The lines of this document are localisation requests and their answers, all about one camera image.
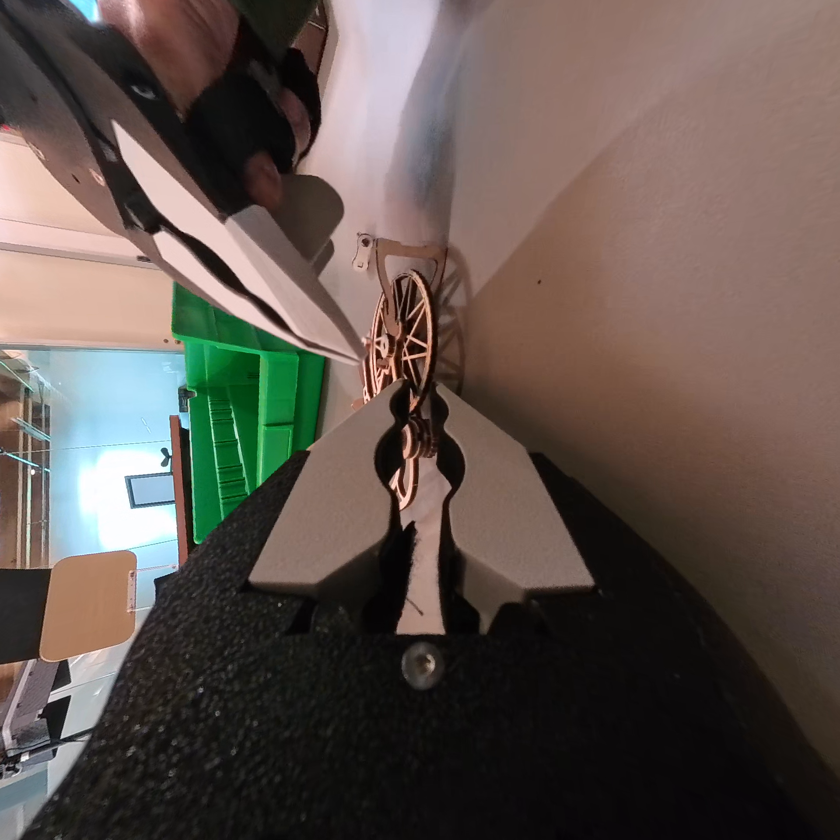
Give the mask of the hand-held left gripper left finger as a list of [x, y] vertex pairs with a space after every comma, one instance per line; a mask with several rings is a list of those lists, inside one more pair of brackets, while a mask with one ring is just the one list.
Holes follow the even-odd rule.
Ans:
[[309, 450], [248, 578], [314, 601], [369, 601], [400, 525], [390, 481], [403, 460], [411, 389], [395, 381]]

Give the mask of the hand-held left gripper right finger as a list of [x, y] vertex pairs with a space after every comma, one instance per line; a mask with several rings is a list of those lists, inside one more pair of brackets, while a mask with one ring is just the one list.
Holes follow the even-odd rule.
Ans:
[[437, 468], [450, 486], [455, 591], [476, 610], [593, 591], [527, 449], [445, 385], [435, 386], [433, 407]]

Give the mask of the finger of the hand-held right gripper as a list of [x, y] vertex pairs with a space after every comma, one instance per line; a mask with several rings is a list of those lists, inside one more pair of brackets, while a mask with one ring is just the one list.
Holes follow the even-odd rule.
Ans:
[[335, 342], [345, 350], [360, 348], [362, 358], [359, 334], [267, 210], [252, 205], [222, 219], [119, 122], [112, 120], [111, 125], [122, 160], [163, 217], [161, 229], [177, 228], [211, 249], [250, 292], [304, 338]]
[[228, 265], [210, 248], [177, 228], [163, 228], [153, 235], [163, 261], [184, 277], [195, 294], [207, 299], [253, 327], [300, 349], [335, 361], [361, 361], [361, 349], [341, 349], [335, 342], [306, 339], [257, 295], [250, 292]]

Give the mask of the wooden bicycle model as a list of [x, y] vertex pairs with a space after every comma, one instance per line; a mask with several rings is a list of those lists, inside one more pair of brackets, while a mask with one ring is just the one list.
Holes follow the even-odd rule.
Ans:
[[372, 234], [357, 235], [353, 268], [374, 266], [381, 296], [371, 330], [364, 337], [366, 355], [360, 366], [361, 408], [387, 386], [404, 381], [409, 387], [409, 414], [402, 430], [402, 465], [390, 481], [404, 510], [413, 502], [420, 459], [436, 456], [438, 436], [424, 416], [438, 357], [438, 315], [434, 291], [444, 278], [447, 249], [439, 245], [405, 245]]

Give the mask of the grey desk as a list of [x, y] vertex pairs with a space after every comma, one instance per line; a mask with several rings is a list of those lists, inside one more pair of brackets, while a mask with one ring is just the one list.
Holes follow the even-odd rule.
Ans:
[[449, 247], [442, 364], [682, 573], [838, 838], [838, 2], [325, 2], [308, 170]]

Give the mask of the person's right hand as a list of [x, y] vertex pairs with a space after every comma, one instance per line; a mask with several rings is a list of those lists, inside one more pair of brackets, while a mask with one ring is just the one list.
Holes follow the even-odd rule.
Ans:
[[280, 62], [263, 63], [236, 50], [238, 16], [226, 1], [99, 2], [101, 21], [120, 32], [152, 69], [172, 105], [186, 118], [227, 70], [253, 78], [266, 93], [294, 139], [289, 162], [271, 150], [255, 150], [234, 169], [248, 197], [276, 212], [282, 203], [281, 175], [309, 151], [320, 126], [318, 83], [301, 52], [289, 48]]

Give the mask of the green plastic bin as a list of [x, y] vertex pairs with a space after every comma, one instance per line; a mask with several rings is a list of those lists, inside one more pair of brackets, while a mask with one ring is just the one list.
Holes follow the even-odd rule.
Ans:
[[325, 360], [174, 284], [196, 543], [316, 438]]

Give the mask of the white door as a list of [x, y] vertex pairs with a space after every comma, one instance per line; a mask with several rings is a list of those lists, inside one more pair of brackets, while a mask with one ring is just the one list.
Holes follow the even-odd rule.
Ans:
[[100, 224], [47, 172], [22, 139], [2, 132], [1, 250], [150, 266], [125, 237]]
[[172, 287], [157, 269], [4, 251], [1, 342], [177, 352]]

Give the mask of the wooden office table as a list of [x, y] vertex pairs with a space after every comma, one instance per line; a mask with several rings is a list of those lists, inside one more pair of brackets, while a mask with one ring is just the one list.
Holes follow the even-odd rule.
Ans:
[[178, 415], [170, 416], [170, 433], [177, 557], [178, 565], [182, 567], [195, 548], [190, 435]]

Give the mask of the computer monitor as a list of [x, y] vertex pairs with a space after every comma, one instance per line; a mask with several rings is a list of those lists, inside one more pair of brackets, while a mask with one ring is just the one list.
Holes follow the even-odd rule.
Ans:
[[124, 480], [131, 509], [175, 504], [175, 482], [171, 471], [126, 476]]

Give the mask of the metal storage rack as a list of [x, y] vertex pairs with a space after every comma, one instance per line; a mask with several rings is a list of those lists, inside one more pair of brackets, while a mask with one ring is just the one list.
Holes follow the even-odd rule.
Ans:
[[49, 566], [49, 385], [21, 350], [1, 351], [1, 567]]

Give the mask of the beige chair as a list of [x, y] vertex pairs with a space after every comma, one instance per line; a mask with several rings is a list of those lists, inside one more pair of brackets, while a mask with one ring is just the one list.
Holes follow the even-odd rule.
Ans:
[[57, 663], [127, 642], [135, 631], [137, 558], [74, 555], [50, 571], [38, 657]]

